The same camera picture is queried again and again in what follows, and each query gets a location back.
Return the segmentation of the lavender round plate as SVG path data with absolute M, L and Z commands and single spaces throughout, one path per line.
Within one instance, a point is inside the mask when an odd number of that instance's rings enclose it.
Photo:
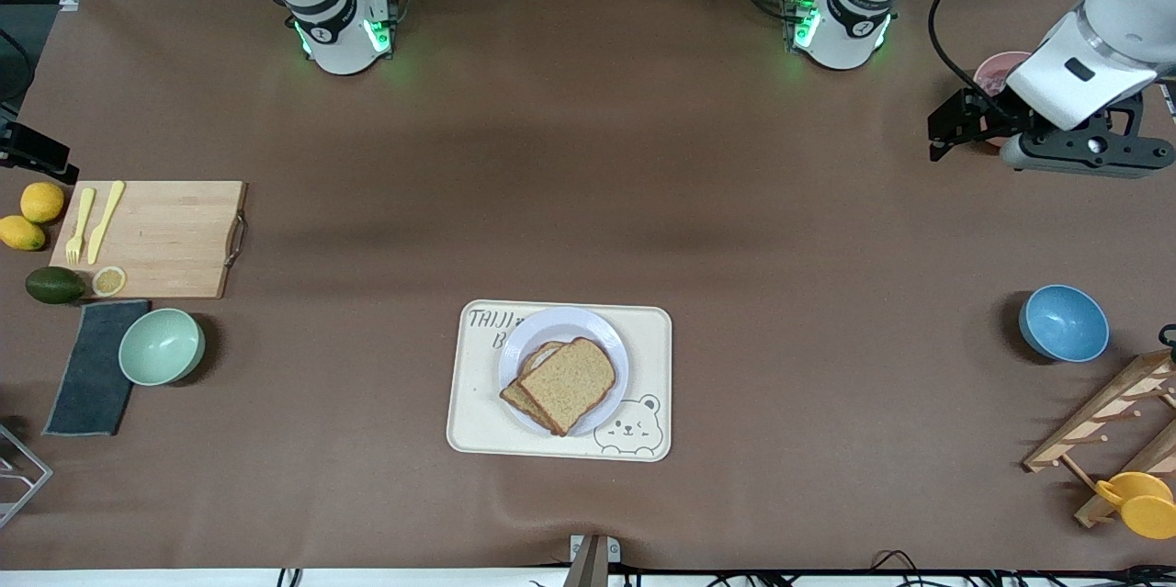
M 584 414 L 566 436 L 584 436 L 592 434 L 614 411 L 617 411 L 630 381 L 630 356 L 617 328 L 597 314 L 597 312 L 584 308 L 561 306 L 543 308 L 543 311 L 532 312 L 524 316 L 520 323 L 505 336 L 503 347 L 497 356 L 497 378 L 503 391 L 513 378 L 517 374 L 517 367 L 529 356 L 539 345 L 559 341 L 559 343 L 572 343 L 576 336 L 587 336 L 593 343 L 600 345 L 609 356 L 615 369 L 615 385 L 604 395 L 604 401 L 597 403 L 588 414 Z M 514 411 L 517 418 L 524 423 L 532 423 L 540 431 L 540 425 L 534 423 L 519 411 Z

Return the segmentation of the brown bread slice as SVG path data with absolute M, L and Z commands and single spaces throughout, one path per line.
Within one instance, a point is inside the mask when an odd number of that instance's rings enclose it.
M 540 427 L 552 435 L 557 435 L 557 428 L 554 423 L 552 423 L 549 416 L 541 411 L 541 407 L 537 406 L 533 396 L 529 393 L 526 393 L 524 388 L 522 388 L 517 382 L 521 381 L 521 378 L 523 378 L 524 374 L 528 374 L 537 368 L 537 366 L 540 366 L 547 356 L 552 356 L 552 354 L 562 348 L 563 345 L 564 343 L 559 343 L 559 341 L 539 345 L 537 349 L 529 354 L 529 356 L 526 356 L 524 361 L 522 361 L 520 367 L 517 367 L 517 374 L 513 378 L 512 383 L 505 387 L 503 391 L 500 391 L 499 394 L 505 402 L 512 403 L 514 411 L 521 412 L 526 418 L 529 418 L 534 421 L 534 423 L 540 425 Z
M 604 401 L 615 378 L 604 349 L 587 336 L 576 336 L 526 373 L 517 387 L 542 412 L 552 432 L 566 436 L 584 414 Z

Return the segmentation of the yellow lemon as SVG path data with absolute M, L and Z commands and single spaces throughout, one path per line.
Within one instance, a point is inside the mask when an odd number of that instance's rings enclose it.
M 36 252 L 45 247 L 46 235 L 38 224 L 24 216 L 0 218 L 0 244 L 16 251 Z
M 64 195 L 64 189 L 55 184 L 31 184 L 24 189 L 18 205 L 27 221 L 52 224 L 62 215 L 66 195 Z

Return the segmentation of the pink bowl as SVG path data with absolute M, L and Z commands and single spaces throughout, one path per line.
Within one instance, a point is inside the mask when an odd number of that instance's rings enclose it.
M 988 56 L 983 64 L 973 73 L 973 81 L 981 87 L 988 96 L 996 96 L 1005 89 L 1005 81 L 1009 73 L 1033 56 L 1029 51 L 1005 51 Z

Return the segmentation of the yellow plastic fork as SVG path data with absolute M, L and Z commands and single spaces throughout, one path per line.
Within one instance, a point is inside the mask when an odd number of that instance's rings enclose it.
M 94 201 L 96 201 L 96 191 L 91 186 L 86 186 L 73 204 L 76 209 L 73 234 L 71 235 L 71 240 L 67 241 L 66 247 L 64 247 L 64 256 L 66 256 L 68 265 L 80 264 L 85 245 L 85 228 L 88 226 Z

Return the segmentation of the yellow plastic knife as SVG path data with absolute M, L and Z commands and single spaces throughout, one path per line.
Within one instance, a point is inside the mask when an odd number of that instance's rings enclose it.
M 94 229 L 91 232 L 87 252 L 85 252 L 85 261 L 89 265 L 95 265 L 96 261 L 99 261 L 101 245 L 103 244 L 109 224 L 115 215 L 115 211 L 118 209 L 118 206 L 123 196 L 125 189 L 126 182 L 123 180 L 113 181 L 109 187 L 100 222 L 96 224 Z

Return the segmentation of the green avocado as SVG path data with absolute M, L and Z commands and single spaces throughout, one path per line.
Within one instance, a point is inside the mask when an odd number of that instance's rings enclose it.
M 44 305 L 71 305 L 87 295 L 83 276 L 64 267 L 42 267 L 25 278 L 25 291 Z

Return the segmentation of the wooden cutting board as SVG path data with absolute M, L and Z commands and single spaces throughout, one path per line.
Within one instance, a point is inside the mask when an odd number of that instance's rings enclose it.
M 232 262 L 243 247 L 243 181 L 126 182 L 113 211 L 95 262 L 81 251 L 79 262 L 66 256 L 85 189 L 94 202 L 85 240 L 91 240 L 113 187 L 111 180 L 81 181 L 64 212 L 51 265 L 67 267 L 85 280 L 105 267 L 121 268 L 127 281 L 118 295 L 131 299 L 219 299 Z

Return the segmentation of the mint green bowl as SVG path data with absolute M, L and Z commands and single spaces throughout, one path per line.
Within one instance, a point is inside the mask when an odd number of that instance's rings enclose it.
M 118 361 L 131 383 L 154 387 L 187 378 L 202 360 L 206 336 L 188 312 L 159 308 L 131 323 L 121 336 Z

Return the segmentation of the blue bowl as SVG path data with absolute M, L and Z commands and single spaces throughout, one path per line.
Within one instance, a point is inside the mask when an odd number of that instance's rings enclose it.
M 1085 291 L 1054 284 L 1033 291 L 1018 311 L 1025 343 L 1040 356 L 1084 363 L 1110 343 L 1110 323 L 1100 303 Z

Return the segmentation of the dark grey cloth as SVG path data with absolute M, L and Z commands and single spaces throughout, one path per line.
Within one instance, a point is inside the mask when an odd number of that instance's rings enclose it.
M 147 299 L 116 299 L 83 306 L 44 435 L 116 434 L 133 388 L 133 382 L 121 371 L 120 343 L 131 325 L 148 311 L 151 302 Z

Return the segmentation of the wooden peg rack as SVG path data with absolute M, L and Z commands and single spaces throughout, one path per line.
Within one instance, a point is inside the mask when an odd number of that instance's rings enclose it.
M 1164 403 L 1172 412 L 1172 420 L 1125 462 L 1123 471 L 1158 478 L 1176 494 L 1176 358 L 1170 348 L 1135 356 L 1125 369 L 1030 452 L 1022 467 L 1033 473 L 1063 467 L 1093 488 L 1096 479 L 1075 462 L 1071 451 L 1108 442 L 1105 427 L 1141 418 L 1141 406 L 1145 401 Z

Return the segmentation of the yellow cup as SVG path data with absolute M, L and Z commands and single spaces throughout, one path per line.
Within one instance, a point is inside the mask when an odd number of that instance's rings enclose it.
M 1144 471 L 1122 471 L 1100 480 L 1093 489 L 1122 516 L 1138 536 L 1168 540 L 1176 538 L 1176 495 L 1160 476 Z

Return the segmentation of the cream bear print tray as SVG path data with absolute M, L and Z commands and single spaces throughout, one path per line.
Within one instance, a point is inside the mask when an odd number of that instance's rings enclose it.
M 505 336 L 543 308 L 597 312 L 620 332 L 630 381 L 617 411 L 592 434 L 555 436 L 517 418 L 499 396 L 497 356 Z M 652 306 L 475 299 L 459 314 L 447 440 L 465 453 L 559 456 L 652 463 L 671 452 L 673 321 Z

